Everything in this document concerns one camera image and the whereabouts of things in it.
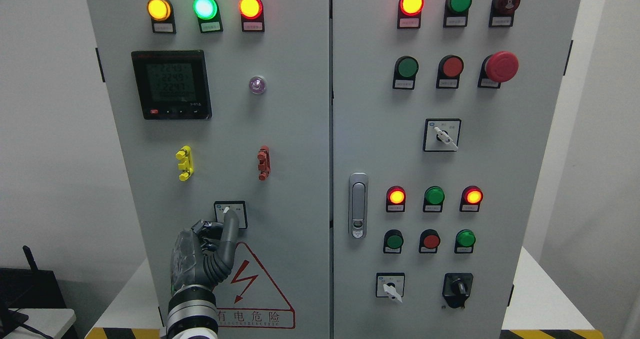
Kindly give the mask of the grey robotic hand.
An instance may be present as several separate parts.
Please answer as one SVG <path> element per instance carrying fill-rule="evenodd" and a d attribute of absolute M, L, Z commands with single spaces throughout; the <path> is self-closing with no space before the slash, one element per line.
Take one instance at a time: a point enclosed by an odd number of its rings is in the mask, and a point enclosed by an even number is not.
<path fill-rule="evenodd" d="M 240 219 L 229 207 L 223 214 L 223 223 L 199 220 L 178 234 L 171 257 L 172 294 L 190 285 L 212 290 L 231 274 Z"/>

